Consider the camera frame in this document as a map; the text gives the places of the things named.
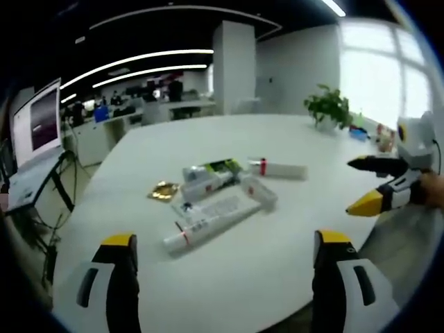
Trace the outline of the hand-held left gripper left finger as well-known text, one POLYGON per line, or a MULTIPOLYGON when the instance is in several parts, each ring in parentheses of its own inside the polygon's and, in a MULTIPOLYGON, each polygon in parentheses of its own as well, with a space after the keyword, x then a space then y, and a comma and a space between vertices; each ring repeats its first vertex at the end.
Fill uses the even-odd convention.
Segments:
POLYGON ((105 239, 55 290, 53 313, 68 332, 141 332, 137 236, 105 239))

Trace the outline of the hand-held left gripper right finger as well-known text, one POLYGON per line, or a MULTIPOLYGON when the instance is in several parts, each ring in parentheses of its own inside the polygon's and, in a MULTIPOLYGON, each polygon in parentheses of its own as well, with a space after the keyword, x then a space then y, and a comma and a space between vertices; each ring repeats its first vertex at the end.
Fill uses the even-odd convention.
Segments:
POLYGON ((386 276, 343 233, 314 233, 312 332, 382 332, 400 308, 386 276))

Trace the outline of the person's right hand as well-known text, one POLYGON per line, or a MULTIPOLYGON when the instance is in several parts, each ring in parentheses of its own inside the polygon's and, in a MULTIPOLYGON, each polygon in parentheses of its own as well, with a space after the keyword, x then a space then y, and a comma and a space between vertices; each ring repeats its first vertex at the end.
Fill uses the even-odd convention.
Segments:
POLYGON ((434 172, 423 173, 420 185, 425 193, 425 204, 429 207, 443 210, 444 180, 442 175, 434 172))

